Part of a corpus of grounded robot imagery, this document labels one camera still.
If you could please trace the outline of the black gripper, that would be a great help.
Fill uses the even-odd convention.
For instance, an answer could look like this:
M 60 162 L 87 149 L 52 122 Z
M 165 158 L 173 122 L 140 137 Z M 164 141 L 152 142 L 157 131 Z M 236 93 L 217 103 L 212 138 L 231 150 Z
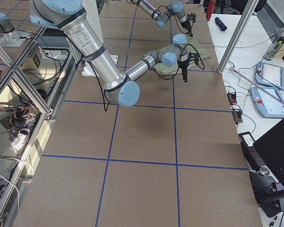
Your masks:
M 191 31 L 192 29 L 192 25 L 189 21 L 185 21 L 183 22 L 183 28 L 186 30 L 186 34 L 189 36 L 189 37 L 193 37 L 193 33 Z
M 179 68 L 181 69 L 183 81 L 185 83 L 188 82 L 188 78 L 187 78 L 187 68 L 188 68 L 188 66 L 189 66 L 189 59 L 186 59 L 184 61 L 180 61 L 179 62 Z

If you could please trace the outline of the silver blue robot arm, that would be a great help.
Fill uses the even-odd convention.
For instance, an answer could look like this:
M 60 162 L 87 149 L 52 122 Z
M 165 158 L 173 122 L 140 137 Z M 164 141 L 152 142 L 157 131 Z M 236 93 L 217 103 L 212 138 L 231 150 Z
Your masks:
M 181 31 L 181 29 L 179 29 L 180 32 L 189 36 L 193 36 L 192 26 L 196 21 L 196 14 L 187 14 L 184 10 L 182 2 L 177 1 L 174 3 L 170 3 L 167 6 L 163 6 L 165 8 L 164 12 L 161 12 L 159 9 L 154 8 L 146 0 L 130 0 L 129 2 L 131 4 L 137 5 L 153 20 L 155 20 L 156 25 L 159 28 L 163 28 L 166 23 L 171 19 L 171 17 L 174 16 L 175 19 L 177 19 L 180 22 L 181 26 L 185 29 L 185 31 Z
M 153 66 L 178 64 L 183 80 L 187 81 L 187 68 L 190 54 L 186 48 L 186 36 L 173 37 L 169 48 L 150 51 L 126 72 L 120 72 L 87 21 L 87 12 L 80 0 L 31 0 L 31 22 L 38 26 L 63 31 L 83 55 L 85 62 L 95 67 L 103 79 L 103 95 L 110 103 L 130 107 L 137 103 L 140 88 L 136 80 Z

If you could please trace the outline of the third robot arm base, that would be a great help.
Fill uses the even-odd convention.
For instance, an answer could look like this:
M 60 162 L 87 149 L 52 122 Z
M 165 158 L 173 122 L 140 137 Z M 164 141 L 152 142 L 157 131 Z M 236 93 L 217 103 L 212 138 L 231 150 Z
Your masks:
M 21 32 L 17 30 L 9 17 L 5 13 L 0 13 L 0 45 L 2 47 L 21 47 L 24 41 L 30 37 L 29 32 Z

